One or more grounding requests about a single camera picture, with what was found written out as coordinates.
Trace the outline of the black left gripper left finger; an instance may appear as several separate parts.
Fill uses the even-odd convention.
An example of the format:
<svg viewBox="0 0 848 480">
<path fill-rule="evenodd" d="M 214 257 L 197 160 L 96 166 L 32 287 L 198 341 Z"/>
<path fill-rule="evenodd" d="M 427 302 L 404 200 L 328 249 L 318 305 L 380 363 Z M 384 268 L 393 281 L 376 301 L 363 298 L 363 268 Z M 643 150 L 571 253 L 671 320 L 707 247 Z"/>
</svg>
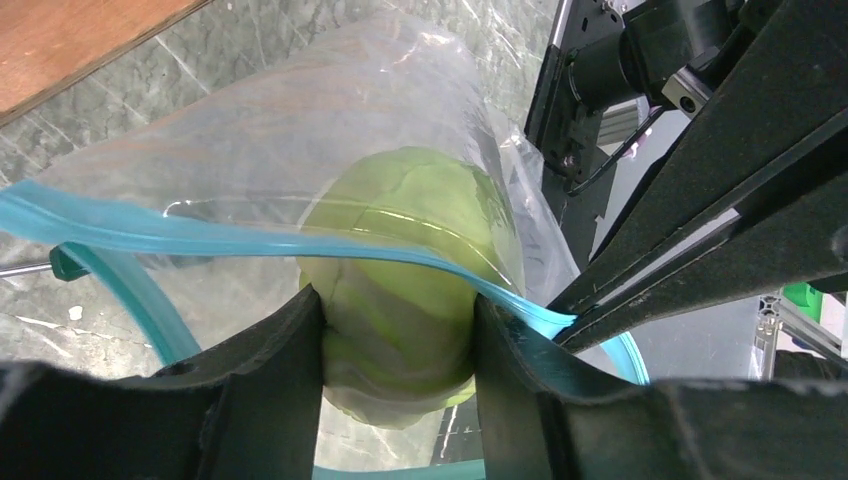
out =
<svg viewBox="0 0 848 480">
<path fill-rule="evenodd" d="M 1 366 L 5 479 L 309 479 L 322 398 L 320 300 L 304 289 L 150 377 Z"/>
</svg>

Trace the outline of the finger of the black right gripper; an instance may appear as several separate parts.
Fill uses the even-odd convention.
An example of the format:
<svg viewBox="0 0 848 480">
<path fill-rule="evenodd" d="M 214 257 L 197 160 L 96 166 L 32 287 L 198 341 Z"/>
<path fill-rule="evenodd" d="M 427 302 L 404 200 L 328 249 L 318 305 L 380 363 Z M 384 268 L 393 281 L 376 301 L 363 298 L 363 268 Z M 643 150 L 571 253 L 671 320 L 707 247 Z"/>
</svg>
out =
<svg viewBox="0 0 848 480">
<path fill-rule="evenodd" d="M 635 326 L 847 270 L 847 174 L 760 219 L 741 218 L 580 316 L 555 341 L 579 352 Z"/>
<path fill-rule="evenodd" d="M 586 314 L 697 242 L 847 174 L 847 5 L 740 1 L 737 60 L 552 306 Z"/>
</svg>

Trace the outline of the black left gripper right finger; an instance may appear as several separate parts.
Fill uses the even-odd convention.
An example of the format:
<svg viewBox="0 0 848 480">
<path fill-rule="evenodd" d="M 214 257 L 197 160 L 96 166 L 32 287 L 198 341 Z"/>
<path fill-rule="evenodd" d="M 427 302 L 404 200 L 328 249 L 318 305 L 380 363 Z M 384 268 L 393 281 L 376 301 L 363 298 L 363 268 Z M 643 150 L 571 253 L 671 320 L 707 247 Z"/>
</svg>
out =
<svg viewBox="0 0 848 480">
<path fill-rule="evenodd" d="M 490 479 L 843 479 L 847 385 L 635 385 L 478 297 L 474 364 Z"/>
</svg>

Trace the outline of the green cabbage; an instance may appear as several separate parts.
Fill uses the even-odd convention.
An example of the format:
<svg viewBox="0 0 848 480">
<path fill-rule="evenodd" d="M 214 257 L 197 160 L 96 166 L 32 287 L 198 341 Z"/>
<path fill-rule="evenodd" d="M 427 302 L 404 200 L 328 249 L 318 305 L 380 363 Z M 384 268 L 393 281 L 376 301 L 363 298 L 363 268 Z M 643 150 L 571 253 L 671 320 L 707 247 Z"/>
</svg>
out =
<svg viewBox="0 0 848 480">
<path fill-rule="evenodd" d="M 526 290 L 522 247 L 502 187 L 482 167 L 407 146 L 355 161 L 303 222 L 380 247 L 422 248 L 512 293 Z M 403 429 L 475 391 L 477 290 L 439 269 L 301 257 L 320 297 L 326 400 L 354 420 Z"/>
</svg>

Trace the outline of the clear zip top bag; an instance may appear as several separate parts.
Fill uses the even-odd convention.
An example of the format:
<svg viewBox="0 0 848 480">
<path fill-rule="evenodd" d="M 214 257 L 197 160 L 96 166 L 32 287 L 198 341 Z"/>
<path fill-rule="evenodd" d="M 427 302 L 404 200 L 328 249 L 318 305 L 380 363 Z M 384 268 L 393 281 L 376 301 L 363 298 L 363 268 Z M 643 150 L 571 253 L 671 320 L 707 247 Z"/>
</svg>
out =
<svg viewBox="0 0 848 480">
<path fill-rule="evenodd" d="M 523 266 L 540 262 L 547 279 L 574 261 L 555 214 L 542 193 L 539 169 L 505 165 L 495 149 L 470 79 L 453 81 L 464 63 L 458 40 L 413 18 L 377 19 L 363 34 L 343 29 L 335 39 L 385 43 L 403 49 L 414 77 L 410 96 L 444 88 L 433 102 L 435 124 L 465 141 L 463 161 L 482 167 L 502 187 L 514 216 Z M 43 175 L 1 192 L 1 227 L 29 240 L 61 247 L 124 304 L 166 367 L 202 350 L 170 299 L 147 274 L 141 257 L 187 258 L 193 264 L 216 257 L 320 257 L 401 262 L 427 266 L 468 281 L 488 299 L 552 342 L 572 323 L 569 315 L 536 305 L 422 248 L 380 247 L 337 234 L 305 232 L 303 222 L 331 184 L 358 160 L 351 146 L 334 162 L 324 145 L 308 150 L 287 135 L 255 150 L 257 134 L 231 137 L 235 116 L 250 103 L 267 120 L 271 90 L 281 72 L 268 72 L 205 99 L 195 110 L 199 127 L 140 131 L 115 146 L 95 147 Z"/>
</svg>

